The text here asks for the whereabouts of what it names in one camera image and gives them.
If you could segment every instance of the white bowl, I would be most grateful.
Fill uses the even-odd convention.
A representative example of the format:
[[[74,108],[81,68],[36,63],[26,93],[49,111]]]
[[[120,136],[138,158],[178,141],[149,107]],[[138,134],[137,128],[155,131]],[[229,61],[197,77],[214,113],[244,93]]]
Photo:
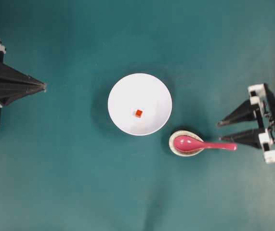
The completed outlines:
[[[170,92],[158,78],[137,73],[119,80],[108,97],[108,112],[122,131],[145,136],[162,128],[172,108]],[[142,116],[135,115],[141,110]]]

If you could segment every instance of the spoon handle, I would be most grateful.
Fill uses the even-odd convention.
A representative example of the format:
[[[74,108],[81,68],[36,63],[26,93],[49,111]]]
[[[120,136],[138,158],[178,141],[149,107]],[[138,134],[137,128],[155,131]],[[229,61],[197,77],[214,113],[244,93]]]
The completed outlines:
[[[237,150],[237,144],[236,143],[209,143],[204,142],[204,148],[216,148],[216,149],[226,149],[230,151]]]

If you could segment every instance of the teal tablecloth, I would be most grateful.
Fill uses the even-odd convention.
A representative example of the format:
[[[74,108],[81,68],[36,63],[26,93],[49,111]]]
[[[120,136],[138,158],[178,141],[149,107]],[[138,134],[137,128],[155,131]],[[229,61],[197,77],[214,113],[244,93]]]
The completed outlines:
[[[206,140],[247,98],[275,90],[275,0],[0,0],[5,63],[47,82],[0,128],[0,231],[275,231],[275,164],[259,150],[181,158],[171,132]],[[159,132],[133,137],[107,113],[123,76],[170,89]]]

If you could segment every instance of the small red block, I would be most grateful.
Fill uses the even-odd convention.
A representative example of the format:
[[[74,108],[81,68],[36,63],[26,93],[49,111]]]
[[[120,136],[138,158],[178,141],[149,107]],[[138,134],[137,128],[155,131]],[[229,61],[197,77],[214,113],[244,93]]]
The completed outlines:
[[[140,117],[142,117],[142,113],[143,113],[143,111],[137,110],[135,115],[140,118]]]

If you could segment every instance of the pink spoon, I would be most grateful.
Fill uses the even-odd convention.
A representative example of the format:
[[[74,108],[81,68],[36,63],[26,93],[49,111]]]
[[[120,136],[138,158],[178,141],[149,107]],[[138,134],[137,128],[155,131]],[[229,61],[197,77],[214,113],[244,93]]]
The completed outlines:
[[[201,148],[217,148],[230,151],[237,150],[236,143],[209,143],[198,141],[189,136],[178,136],[174,139],[174,147],[180,152],[191,152]]]

